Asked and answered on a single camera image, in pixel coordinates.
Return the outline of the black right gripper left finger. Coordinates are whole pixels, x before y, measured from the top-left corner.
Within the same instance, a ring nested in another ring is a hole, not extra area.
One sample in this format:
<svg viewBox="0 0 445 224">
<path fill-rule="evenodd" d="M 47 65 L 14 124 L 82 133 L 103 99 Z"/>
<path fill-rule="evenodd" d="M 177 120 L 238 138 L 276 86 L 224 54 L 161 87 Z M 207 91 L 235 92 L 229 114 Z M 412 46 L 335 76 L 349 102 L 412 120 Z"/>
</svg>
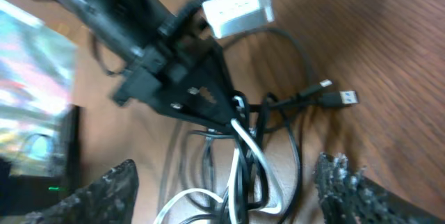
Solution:
<svg viewBox="0 0 445 224">
<path fill-rule="evenodd" d="M 59 203 L 25 215 L 34 224 L 108 224 L 132 222 L 138 194 L 136 163 L 127 159 Z"/>
</svg>

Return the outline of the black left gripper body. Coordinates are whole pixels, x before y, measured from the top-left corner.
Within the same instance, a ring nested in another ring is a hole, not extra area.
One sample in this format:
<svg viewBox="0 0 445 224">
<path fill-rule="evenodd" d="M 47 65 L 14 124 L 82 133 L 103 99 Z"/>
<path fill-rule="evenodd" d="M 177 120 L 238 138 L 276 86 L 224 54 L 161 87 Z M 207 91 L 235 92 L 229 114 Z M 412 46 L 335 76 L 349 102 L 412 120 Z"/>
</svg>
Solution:
<svg viewBox="0 0 445 224">
<path fill-rule="evenodd" d="M 152 108 L 152 95 L 167 81 L 164 71 L 179 63 L 191 68 L 207 56 L 223 56 L 222 47 L 200 34 L 208 26 L 194 19 L 201 3 L 192 1 L 173 15 L 159 0 L 112 0 L 109 47 L 125 62 L 124 81 L 113 100 L 120 106 L 137 99 Z"/>
</svg>

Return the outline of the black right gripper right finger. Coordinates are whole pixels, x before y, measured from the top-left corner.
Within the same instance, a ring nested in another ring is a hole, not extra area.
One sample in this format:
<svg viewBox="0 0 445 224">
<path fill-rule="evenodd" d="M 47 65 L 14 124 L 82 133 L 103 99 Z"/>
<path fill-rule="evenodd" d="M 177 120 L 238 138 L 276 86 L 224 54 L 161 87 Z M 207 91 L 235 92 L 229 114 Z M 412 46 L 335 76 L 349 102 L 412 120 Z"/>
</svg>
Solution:
<svg viewBox="0 0 445 224">
<path fill-rule="evenodd" d="M 315 168 L 318 202 L 326 223 L 422 224 L 441 219 L 354 171 L 344 154 L 320 153 Z"/>
</svg>

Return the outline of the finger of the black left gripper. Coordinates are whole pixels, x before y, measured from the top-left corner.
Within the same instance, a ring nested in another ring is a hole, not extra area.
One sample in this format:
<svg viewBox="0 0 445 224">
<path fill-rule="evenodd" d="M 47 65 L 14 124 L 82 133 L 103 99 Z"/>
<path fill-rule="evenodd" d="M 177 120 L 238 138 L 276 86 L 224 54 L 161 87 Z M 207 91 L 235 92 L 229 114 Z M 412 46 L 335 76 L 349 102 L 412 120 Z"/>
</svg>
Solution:
<svg viewBox="0 0 445 224">
<path fill-rule="evenodd" d="M 191 68 L 175 63 L 163 73 L 167 81 L 152 95 L 157 113 L 217 130 L 229 129 L 230 120 L 238 117 L 236 91 L 222 56 L 207 56 Z"/>
</svg>

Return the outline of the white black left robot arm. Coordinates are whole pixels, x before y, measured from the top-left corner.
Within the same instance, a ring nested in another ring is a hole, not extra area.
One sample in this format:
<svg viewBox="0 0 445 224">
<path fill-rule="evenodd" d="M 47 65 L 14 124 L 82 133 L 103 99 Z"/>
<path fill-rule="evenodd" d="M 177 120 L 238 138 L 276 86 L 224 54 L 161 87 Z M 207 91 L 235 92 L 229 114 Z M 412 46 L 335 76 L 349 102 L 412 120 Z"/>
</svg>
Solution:
<svg viewBox="0 0 445 224">
<path fill-rule="evenodd" d="M 223 48 L 203 38 L 209 23 L 202 0 L 172 14 L 159 0 L 53 0 L 91 32 L 94 56 L 107 46 L 125 63 L 113 93 L 120 106 L 134 99 L 161 115 L 229 132 L 238 117 L 236 91 Z"/>
</svg>

